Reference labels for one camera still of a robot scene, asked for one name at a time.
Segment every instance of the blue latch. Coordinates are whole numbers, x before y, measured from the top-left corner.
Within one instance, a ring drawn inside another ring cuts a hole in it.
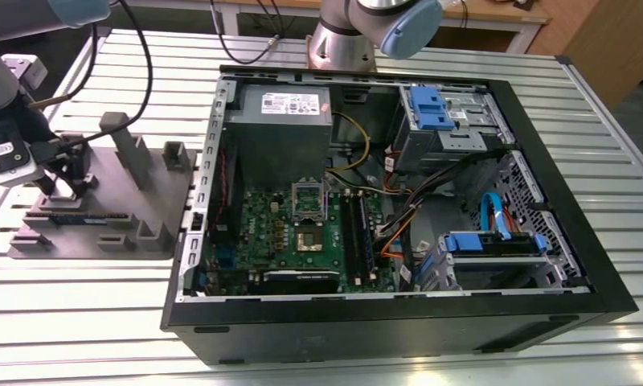
[[[454,122],[446,113],[448,103],[433,87],[412,87],[412,105],[417,116],[417,127],[426,130],[452,131]]]
[[[538,246],[538,249],[541,253],[545,253],[548,251],[548,242],[546,242],[546,237],[544,235],[540,235],[538,233],[534,235],[536,239],[536,245]]]
[[[446,236],[446,248],[453,251],[482,251],[480,235],[476,233],[450,233]]]

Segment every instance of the power supply label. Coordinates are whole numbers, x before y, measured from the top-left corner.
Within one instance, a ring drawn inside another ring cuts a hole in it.
[[[320,96],[268,92],[261,98],[262,114],[320,115]]]

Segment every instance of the circuit board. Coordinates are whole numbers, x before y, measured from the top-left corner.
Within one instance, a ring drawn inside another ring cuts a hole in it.
[[[325,194],[326,203],[310,195],[294,203],[290,191],[246,191],[241,220],[240,245],[234,250],[234,270],[325,270],[341,274],[340,293],[393,292],[393,269],[377,268],[376,278],[353,283],[346,276],[344,229],[341,220],[342,194]],[[382,224],[382,201],[366,195],[369,225]],[[326,221],[293,221],[293,205],[298,211],[326,210]],[[227,288],[227,294],[242,294],[242,289]]]

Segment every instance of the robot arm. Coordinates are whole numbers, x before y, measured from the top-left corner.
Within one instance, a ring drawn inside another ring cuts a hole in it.
[[[394,59],[429,43],[442,18],[438,0],[325,0],[308,57],[314,68],[372,71],[374,46]]]
[[[0,0],[0,40],[79,28],[109,16],[108,0]],[[0,59],[0,185],[47,182],[27,143],[56,138],[31,96]]]

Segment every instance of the slotted aluminum surface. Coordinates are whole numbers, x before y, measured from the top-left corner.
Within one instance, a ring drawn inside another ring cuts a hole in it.
[[[200,149],[219,66],[229,61],[215,36],[148,32],[148,40],[156,92],[132,131],[145,135],[151,147],[171,139]],[[228,45],[246,59],[265,42],[238,37]],[[302,67],[304,52],[302,41],[284,40],[260,64]],[[61,92],[76,84],[85,58],[87,51]],[[380,54],[377,62],[385,72],[512,83],[641,311],[520,354],[209,368],[176,336],[159,329],[171,261],[7,258],[37,191],[0,189],[0,382],[643,384],[643,163],[590,90],[572,68],[550,57],[429,49],[401,62]],[[48,111],[59,132],[93,133],[105,111],[136,112],[145,59],[135,32],[115,31],[104,40],[93,74],[75,100]]]

